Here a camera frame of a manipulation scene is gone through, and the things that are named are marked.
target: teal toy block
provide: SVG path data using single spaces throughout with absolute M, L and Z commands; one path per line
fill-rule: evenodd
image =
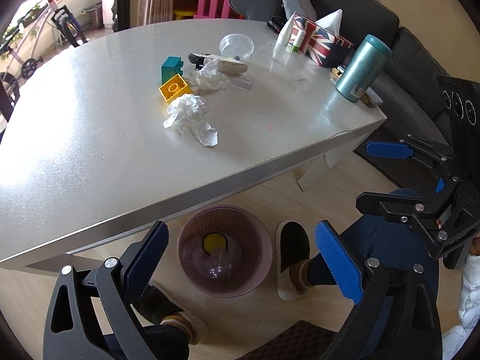
M 179 56 L 169 56 L 162 65 L 162 85 L 177 74 L 183 75 L 182 66 L 183 61 Z

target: blue pants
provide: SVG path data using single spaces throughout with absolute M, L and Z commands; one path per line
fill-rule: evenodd
M 416 192 L 407 189 L 395 190 L 392 194 L 418 196 Z M 420 236 L 410 232 L 407 225 L 388 223 L 381 216 L 363 215 L 340 234 L 340 238 L 359 260 L 364 261 L 368 257 L 375 257 L 388 268 L 404 271 L 412 269 L 413 264 L 421 264 L 430 290 L 434 298 L 437 298 L 438 261 L 429 257 Z M 336 284 L 321 254 L 311 260 L 307 269 L 307 278 L 314 285 Z M 392 304 L 393 297 L 385 298 L 377 322 L 359 356 L 360 359 L 375 351 Z
M 154 342 L 166 360 L 187 360 L 189 355 L 188 337 L 179 328 L 171 325 L 153 325 L 145 328 L 147 337 Z M 105 336 L 110 352 L 118 360 L 126 360 L 114 334 Z

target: table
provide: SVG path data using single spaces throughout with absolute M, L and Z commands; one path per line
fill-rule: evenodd
M 247 72 L 254 85 L 205 95 L 218 145 L 165 129 L 164 60 L 180 56 L 186 75 L 189 53 L 218 53 L 236 32 L 255 44 Z M 40 67 L 21 88 L 0 145 L 0 266 L 97 267 L 74 252 L 318 158 L 306 173 L 311 183 L 385 120 L 378 108 L 343 98 L 329 70 L 275 40 L 255 21 L 172 21 L 96 39 Z

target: crumpled paper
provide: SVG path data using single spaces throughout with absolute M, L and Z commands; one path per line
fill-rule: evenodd
M 200 96 L 187 93 L 177 97 L 166 111 L 170 117 L 163 122 L 163 127 L 174 127 L 181 134 L 185 134 L 189 128 L 203 146 L 215 146 L 218 143 L 217 130 L 208 123 L 208 110 Z
M 230 81 L 225 74 L 218 71 L 218 64 L 219 61 L 215 58 L 207 62 L 202 69 L 189 73 L 187 81 L 193 93 L 229 87 Z
M 330 13 L 327 16 L 324 16 L 321 19 L 315 21 L 317 26 L 320 26 L 331 33 L 333 35 L 340 35 L 340 23 L 342 21 L 342 10 L 339 9 L 335 12 Z

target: round clear container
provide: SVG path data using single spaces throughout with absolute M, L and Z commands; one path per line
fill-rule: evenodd
M 254 52 L 254 42 L 243 34 L 230 34 L 220 41 L 222 57 L 247 61 Z

